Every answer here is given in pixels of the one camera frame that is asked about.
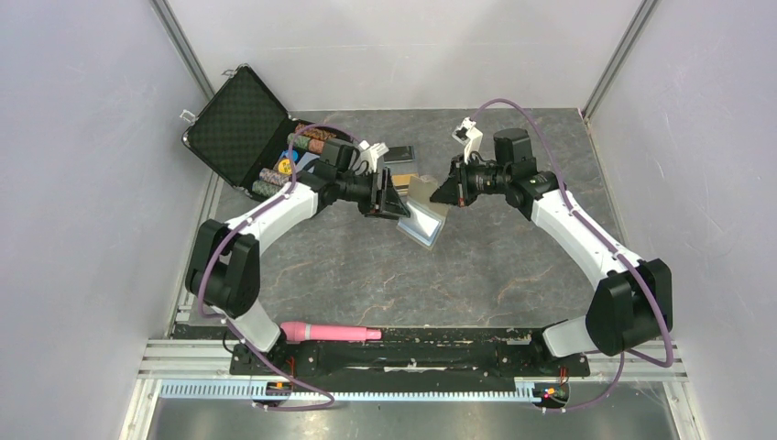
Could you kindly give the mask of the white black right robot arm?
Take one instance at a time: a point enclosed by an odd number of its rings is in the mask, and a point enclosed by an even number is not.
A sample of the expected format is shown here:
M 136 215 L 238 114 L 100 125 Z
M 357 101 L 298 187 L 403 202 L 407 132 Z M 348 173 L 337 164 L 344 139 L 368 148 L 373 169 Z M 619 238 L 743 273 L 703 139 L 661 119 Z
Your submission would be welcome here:
M 504 196 L 508 205 L 551 236 L 594 289 L 585 315 L 551 324 L 531 338 L 529 360 L 552 374 L 574 354 L 633 353 L 653 338 L 671 342 L 672 273 L 660 259 L 648 261 L 623 247 L 576 202 L 557 176 L 540 171 L 528 132 L 498 131 L 494 159 L 483 159 L 482 133 L 466 119 L 452 134 L 464 150 L 451 160 L 446 181 L 432 194 L 438 204 L 471 205 L 481 194 Z

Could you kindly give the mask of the beige card holder wallet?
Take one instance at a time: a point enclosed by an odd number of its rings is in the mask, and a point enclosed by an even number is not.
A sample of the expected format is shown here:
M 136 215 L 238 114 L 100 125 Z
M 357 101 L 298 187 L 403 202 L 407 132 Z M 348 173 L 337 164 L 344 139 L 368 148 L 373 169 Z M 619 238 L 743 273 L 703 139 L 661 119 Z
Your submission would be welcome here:
M 433 249 L 443 231 L 450 206 L 433 203 L 432 194 L 440 183 L 432 176 L 411 176 L 405 204 L 410 217 L 398 221 L 397 229 L 429 250 Z

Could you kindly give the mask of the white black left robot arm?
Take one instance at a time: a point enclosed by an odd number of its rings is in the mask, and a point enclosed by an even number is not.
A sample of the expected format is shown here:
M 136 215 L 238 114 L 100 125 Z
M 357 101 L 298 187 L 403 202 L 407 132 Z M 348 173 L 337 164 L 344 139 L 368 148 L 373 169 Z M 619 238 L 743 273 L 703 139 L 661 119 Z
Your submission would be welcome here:
M 356 204 L 366 217 L 410 217 L 382 162 L 388 151 L 383 143 L 326 140 L 315 159 L 297 168 L 258 207 L 225 223 L 207 220 L 199 227 L 185 287 L 198 306 L 209 306 L 244 345 L 254 347 L 252 359 L 264 372 L 281 371 L 288 349 L 278 342 L 281 329 L 258 299 L 263 254 L 295 225 L 337 201 Z

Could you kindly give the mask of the gold credit card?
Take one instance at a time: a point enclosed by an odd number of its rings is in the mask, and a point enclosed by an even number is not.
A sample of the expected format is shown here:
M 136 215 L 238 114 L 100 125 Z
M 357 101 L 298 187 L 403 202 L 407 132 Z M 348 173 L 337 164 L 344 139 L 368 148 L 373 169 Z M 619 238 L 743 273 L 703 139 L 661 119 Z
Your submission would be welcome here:
M 396 188 L 408 188 L 412 178 L 417 178 L 416 173 L 398 174 L 392 176 L 392 183 Z

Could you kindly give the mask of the pink cylindrical marker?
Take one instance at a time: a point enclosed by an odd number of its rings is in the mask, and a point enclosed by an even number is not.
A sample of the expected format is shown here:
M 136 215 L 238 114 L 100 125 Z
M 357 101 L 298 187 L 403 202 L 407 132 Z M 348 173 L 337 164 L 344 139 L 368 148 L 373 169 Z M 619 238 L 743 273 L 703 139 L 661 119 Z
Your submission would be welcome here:
M 334 341 L 367 342 L 380 340 L 382 332 L 376 328 L 364 326 L 308 324 L 304 322 L 284 322 L 280 329 L 291 342 Z

